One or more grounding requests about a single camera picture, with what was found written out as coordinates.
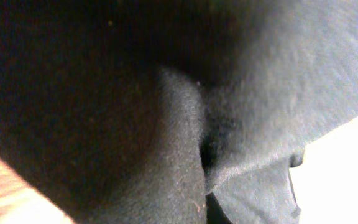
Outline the black t-shirt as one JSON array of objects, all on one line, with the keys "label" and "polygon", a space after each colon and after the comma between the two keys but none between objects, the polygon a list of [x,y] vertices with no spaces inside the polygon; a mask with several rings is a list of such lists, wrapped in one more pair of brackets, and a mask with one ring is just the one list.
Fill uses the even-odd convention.
[{"label": "black t-shirt", "polygon": [[358,116],[358,1],[0,0],[0,159],[77,223],[298,223]]}]

